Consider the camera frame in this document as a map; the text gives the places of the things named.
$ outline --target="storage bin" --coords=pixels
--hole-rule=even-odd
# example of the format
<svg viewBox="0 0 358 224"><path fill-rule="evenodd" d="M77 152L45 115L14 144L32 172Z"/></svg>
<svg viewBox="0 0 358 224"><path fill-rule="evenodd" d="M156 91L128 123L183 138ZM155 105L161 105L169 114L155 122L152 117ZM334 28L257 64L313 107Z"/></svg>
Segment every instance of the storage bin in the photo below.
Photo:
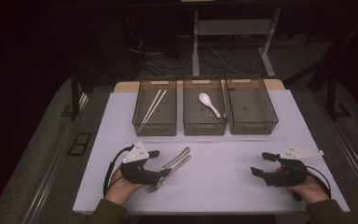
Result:
<svg viewBox="0 0 358 224"><path fill-rule="evenodd" d="M227 118L232 134L271 134L278 117L260 77L226 77Z"/></svg>
<svg viewBox="0 0 358 224"><path fill-rule="evenodd" d="M213 106L222 115L218 118L199 96L209 95ZM185 77L183 81L183 123L186 136L223 135L227 127L226 107L220 77Z"/></svg>
<svg viewBox="0 0 358 224"><path fill-rule="evenodd" d="M137 136L176 135L176 89L176 77L144 77L140 81L132 118Z"/></svg>

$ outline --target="human hand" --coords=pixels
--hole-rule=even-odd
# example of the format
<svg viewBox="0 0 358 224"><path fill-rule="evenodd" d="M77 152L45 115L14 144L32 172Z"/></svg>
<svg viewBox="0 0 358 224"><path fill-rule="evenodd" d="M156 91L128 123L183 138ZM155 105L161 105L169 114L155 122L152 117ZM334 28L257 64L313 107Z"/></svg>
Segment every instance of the human hand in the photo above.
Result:
<svg viewBox="0 0 358 224"><path fill-rule="evenodd" d="M126 180L120 171L120 167L121 165L112 173L110 184L114 184L108 188L104 198L112 203L123 205L133 192L143 188L145 185L133 184Z"/></svg>
<svg viewBox="0 0 358 224"><path fill-rule="evenodd" d="M304 200L305 204L318 203L321 201L330 200L324 192L322 186L318 184L312 177L307 175L305 181L296 186L286 187L287 192L293 195L293 192L298 193Z"/></svg>

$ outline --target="sleeve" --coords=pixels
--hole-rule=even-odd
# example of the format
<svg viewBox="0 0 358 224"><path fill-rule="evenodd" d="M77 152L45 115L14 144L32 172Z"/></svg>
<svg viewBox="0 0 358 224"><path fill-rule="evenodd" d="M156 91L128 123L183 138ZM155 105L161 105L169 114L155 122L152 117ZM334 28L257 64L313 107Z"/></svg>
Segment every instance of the sleeve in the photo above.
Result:
<svg viewBox="0 0 358 224"><path fill-rule="evenodd" d="M127 209L116 203L101 199L94 213L86 218L87 224L118 224Z"/></svg>
<svg viewBox="0 0 358 224"><path fill-rule="evenodd" d="M354 224L358 223L349 214L344 213L337 201L327 200L308 204L307 211L310 213L312 224Z"/></svg>

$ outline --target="plastic spoon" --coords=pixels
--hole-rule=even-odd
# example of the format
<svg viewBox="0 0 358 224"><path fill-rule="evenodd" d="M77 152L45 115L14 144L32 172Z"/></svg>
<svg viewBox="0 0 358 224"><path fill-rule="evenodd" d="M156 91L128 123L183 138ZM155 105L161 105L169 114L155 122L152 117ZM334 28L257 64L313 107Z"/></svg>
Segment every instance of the plastic spoon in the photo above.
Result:
<svg viewBox="0 0 358 224"><path fill-rule="evenodd" d="M210 107L219 119L220 119L220 117L222 117L220 115L219 111L217 111L216 108L214 108L214 106L212 105L211 99L209 98L209 96L206 93L200 93L199 99L203 104Z"/></svg>

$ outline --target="chopsticks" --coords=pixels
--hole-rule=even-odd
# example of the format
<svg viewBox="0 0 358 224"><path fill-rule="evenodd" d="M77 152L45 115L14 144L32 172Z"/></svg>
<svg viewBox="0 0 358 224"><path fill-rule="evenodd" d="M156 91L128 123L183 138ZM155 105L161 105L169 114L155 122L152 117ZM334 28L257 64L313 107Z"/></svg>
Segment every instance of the chopsticks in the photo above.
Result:
<svg viewBox="0 0 358 224"><path fill-rule="evenodd" d="M162 100L162 98L164 97L164 95L165 95L166 92L167 92L167 90L165 90L165 91L161 94L160 97L159 97L159 94L161 93L161 90L159 90L159 91L157 92L157 95L156 95L156 97L154 98L154 100L153 100L153 102L152 102L152 105L151 105L151 106L149 107L149 109L147 110L147 113L146 113L146 115L145 115L145 117L144 117L144 120L142 120L142 123L141 123L142 125L141 125L141 127L139 128L138 133L142 131L144 125L145 125L145 124L147 123L147 121L150 119L150 117L152 116L153 112L156 110L156 108L157 108L159 102L161 102L161 100Z"/></svg>

